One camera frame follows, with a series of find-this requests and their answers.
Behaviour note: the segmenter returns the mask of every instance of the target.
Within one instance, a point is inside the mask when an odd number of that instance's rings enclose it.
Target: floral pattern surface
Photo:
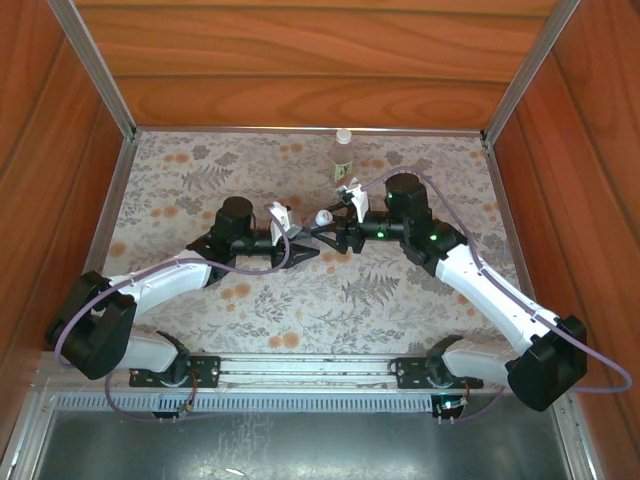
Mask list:
[[[290,205],[301,218],[335,203],[326,158],[331,135],[144,132],[104,272],[122,274],[178,253],[208,230],[225,198]],[[485,154],[477,138],[354,135],[355,175],[368,183],[398,165],[431,175],[484,258],[517,284]],[[384,188],[371,192],[383,209]],[[453,222],[429,193],[434,215]],[[318,257],[271,276],[227,275],[142,315],[191,350],[245,353],[424,353],[449,334],[502,337],[467,299],[411,264],[397,244],[368,242],[360,255],[321,243]],[[269,267],[238,259],[239,267]]]

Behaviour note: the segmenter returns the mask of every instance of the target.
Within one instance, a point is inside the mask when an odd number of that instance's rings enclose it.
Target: metal grate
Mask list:
[[[184,402],[178,393],[114,393],[115,404],[127,411],[172,412]],[[108,411],[102,393],[60,393],[57,410]],[[431,396],[401,393],[386,395],[347,394],[217,394],[202,393],[196,398],[199,412],[318,412],[318,413],[420,413],[431,412]]]

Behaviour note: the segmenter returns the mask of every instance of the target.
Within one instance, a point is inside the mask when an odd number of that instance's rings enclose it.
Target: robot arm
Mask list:
[[[586,354],[537,319],[585,343],[582,322],[574,316],[559,319],[479,257],[478,266],[467,238],[432,217],[426,189],[415,175],[394,175],[385,186],[388,211],[370,211],[367,194],[356,180],[339,191],[342,202],[329,208],[346,209],[346,214],[334,215],[332,224],[315,229],[312,235],[341,253],[349,247],[360,253],[366,240],[398,241],[411,262],[463,294],[511,345],[512,349],[505,349],[447,337],[422,362],[433,386],[455,378],[478,378],[508,386],[530,408],[545,410],[586,374]],[[335,240],[326,232],[335,233]]]
[[[283,226],[287,237],[298,233],[299,228],[286,207],[276,202],[270,211]],[[80,319],[65,340],[62,354],[89,379],[101,378],[114,369],[137,369],[148,370],[167,384],[179,382],[187,371],[189,351],[166,333],[138,331],[135,321],[156,305],[187,291],[207,287],[227,274],[226,270],[206,264],[206,261],[235,267],[237,256],[266,255],[271,258],[273,267],[281,264],[285,250],[280,230],[274,228],[273,222],[270,230],[253,230],[252,217],[251,202],[242,197],[230,197],[218,210],[210,231],[172,257],[175,265],[166,266],[167,262],[163,262],[110,278],[96,272],[83,275],[50,325],[47,342],[55,345],[76,312],[100,292],[131,280],[129,285],[96,304],[94,313],[87,313]],[[318,253],[316,249],[291,244],[289,259],[283,268],[297,265]],[[148,276],[134,282],[133,279],[143,272]]]

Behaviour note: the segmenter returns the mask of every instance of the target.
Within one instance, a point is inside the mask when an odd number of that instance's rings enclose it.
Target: small label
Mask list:
[[[342,165],[338,165],[333,163],[333,171],[331,172],[331,179],[337,183],[342,180],[344,177],[351,175],[353,173],[353,162],[344,163]]]

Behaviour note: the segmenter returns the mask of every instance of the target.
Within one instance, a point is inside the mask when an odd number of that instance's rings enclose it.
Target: wooden wall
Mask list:
[[[640,478],[640,9],[582,0],[495,145],[536,294],[636,383],[582,395],[607,478]],[[583,385],[617,385],[590,361]]]
[[[47,2],[0,2],[0,450],[81,273],[122,136]]]
[[[486,127],[555,0],[77,0],[139,125]]]

